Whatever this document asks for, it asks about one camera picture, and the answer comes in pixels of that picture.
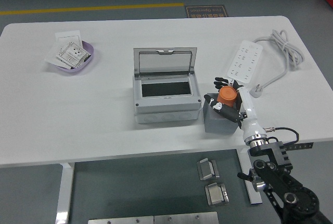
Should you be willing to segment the white and black robot right hand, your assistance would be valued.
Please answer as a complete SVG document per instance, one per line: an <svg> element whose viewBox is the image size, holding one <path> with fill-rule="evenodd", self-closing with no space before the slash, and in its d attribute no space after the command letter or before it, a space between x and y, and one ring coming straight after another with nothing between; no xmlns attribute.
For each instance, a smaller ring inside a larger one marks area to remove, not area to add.
<svg viewBox="0 0 333 224"><path fill-rule="evenodd" d="M218 102L210 95L206 94L204 95L204 99L208 105L217 114L239 125L240 129L244 132L243 139L247 146L255 147L267 144L267 135L265 130L258 123L257 114L248 89L243 85L238 84L236 80L229 81L228 79L221 77L216 77L214 84L218 90L231 85L237 93L236 102L240 104L240 107L244 109L244 111L241 112L238 109Z"/></svg>

